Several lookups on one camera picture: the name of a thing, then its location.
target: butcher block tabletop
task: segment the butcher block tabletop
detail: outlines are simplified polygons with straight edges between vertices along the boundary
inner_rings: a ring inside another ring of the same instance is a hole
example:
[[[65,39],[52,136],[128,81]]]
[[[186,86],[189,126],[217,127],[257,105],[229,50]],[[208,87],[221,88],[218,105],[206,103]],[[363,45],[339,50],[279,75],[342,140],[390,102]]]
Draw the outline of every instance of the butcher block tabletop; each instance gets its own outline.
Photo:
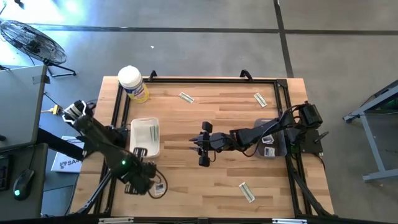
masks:
[[[292,105],[307,100],[303,79],[288,78],[287,83]],[[159,119],[160,155],[151,160],[165,175],[169,190],[164,197],[154,200],[149,195],[125,194],[124,184],[117,181],[112,216],[294,217],[284,157],[260,159],[255,156],[245,157],[238,151],[222,152],[217,153],[216,161],[209,167],[200,167],[198,154],[189,149],[195,145],[188,140],[199,134],[203,121],[213,124],[214,133],[229,133],[231,129],[252,128],[258,118],[277,117],[273,85],[147,83],[147,87],[150,97],[145,103],[130,102],[127,124],[136,118]],[[118,78],[104,77],[95,118],[105,126],[111,124],[117,91]],[[195,101],[187,103],[179,97],[181,92],[190,95]],[[265,108],[261,108],[253,97],[255,93],[260,93],[267,101]],[[281,98],[285,108],[282,91]],[[126,93],[123,91],[118,126],[122,120],[125,99]],[[213,159],[213,153],[209,153],[209,156]],[[309,189],[323,207],[333,213],[322,163],[311,154],[303,154],[302,159]],[[83,161],[71,212],[84,206],[94,192],[102,165],[103,156],[97,152]],[[239,188],[243,182],[256,198],[252,203],[248,202]],[[101,211],[108,198],[108,187],[104,191]],[[297,186],[300,208],[304,211],[299,189]]]

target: gray desk surface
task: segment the gray desk surface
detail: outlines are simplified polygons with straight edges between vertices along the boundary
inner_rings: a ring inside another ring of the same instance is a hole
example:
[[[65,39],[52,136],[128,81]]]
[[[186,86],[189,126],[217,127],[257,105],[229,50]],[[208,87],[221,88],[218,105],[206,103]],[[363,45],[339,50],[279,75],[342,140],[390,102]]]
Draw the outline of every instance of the gray desk surface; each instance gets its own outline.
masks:
[[[0,151],[36,142],[47,67],[0,71]]]
[[[0,192],[0,220],[40,217],[48,145],[38,144],[35,146],[35,150],[33,149],[34,148],[32,146],[29,146],[27,148],[2,153],[13,155],[13,165],[10,188],[7,191]],[[35,175],[32,184],[32,191],[27,199],[17,201],[14,199],[12,186],[19,174],[29,167],[33,151],[34,157],[31,169],[35,171]]]

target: white lid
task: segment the white lid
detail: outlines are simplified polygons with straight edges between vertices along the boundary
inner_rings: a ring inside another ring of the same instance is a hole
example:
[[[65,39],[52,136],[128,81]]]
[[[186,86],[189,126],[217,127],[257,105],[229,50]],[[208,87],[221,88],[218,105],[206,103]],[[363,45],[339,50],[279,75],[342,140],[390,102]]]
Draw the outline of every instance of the white lid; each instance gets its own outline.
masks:
[[[141,82],[142,77],[136,67],[128,65],[120,69],[118,79],[123,87],[134,87]]]

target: desk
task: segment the desk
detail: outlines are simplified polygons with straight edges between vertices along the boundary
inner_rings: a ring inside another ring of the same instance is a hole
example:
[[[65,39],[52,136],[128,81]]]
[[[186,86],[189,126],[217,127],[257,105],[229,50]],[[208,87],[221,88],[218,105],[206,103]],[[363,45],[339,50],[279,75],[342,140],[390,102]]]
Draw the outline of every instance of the desk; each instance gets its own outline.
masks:
[[[7,191],[0,192],[0,220],[17,220],[25,218],[40,218],[42,209],[43,185],[45,177],[45,162],[47,160],[47,144],[15,149],[2,154],[12,155],[13,165],[10,187]],[[32,190],[27,199],[17,201],[12,190],[15,180],[24,169],[27,169],[34,152],[32,167],[35,171]]]
[[[304,81],[287,79],[292,105],[307,100]],[[160,123],[160,156],[154,159],[169,182],[169,191],[160,200],[148,195],[124,193],[117,182],[112,216],[130,217],[293,217],[292,198],[284,158],[247,158],[240,152],[217,154],[210,167],[198,165],[198,155],[189,150],[188,139],[198,135],[201,122],[213,124],[213,132],[253,127],[257,118],[278,116],[274,88],[255,83],[148,83],[150,98],[141,105],[130,104],[127,123],[134,118],[156,117]],[[104,77],[95,118],[111,123],[117,77]],[[195,99],[193,104],[180,99],[184,92]],[[253,95],[259,92],[268,105],[261,108]],[[121,105],[124,104],[125,92]],[[119,110],[118,123],[123,109]],[[100,179],[103,156],[93,154],[83,161],[71,211],[82,207]],[[307,185],[324,208],[333,213],[323,166],[313,155],[303,155]],[[248,203],[238,185],[246,182],[256,197]],[[298,190],[300,208],[302,194]],[[107,189],[103,206],[107,199]]]

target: fan grille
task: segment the fan grille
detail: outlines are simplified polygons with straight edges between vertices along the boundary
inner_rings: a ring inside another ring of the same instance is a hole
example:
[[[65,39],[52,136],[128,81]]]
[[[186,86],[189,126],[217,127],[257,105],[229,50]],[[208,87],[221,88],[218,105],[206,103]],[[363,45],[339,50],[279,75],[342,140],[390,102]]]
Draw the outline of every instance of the fan grille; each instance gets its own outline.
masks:
[[[1,35],[15,48],[37,60],[59,65],[67,61],[65,51],[54,40],[37,29],[18,21],[0,24]]]

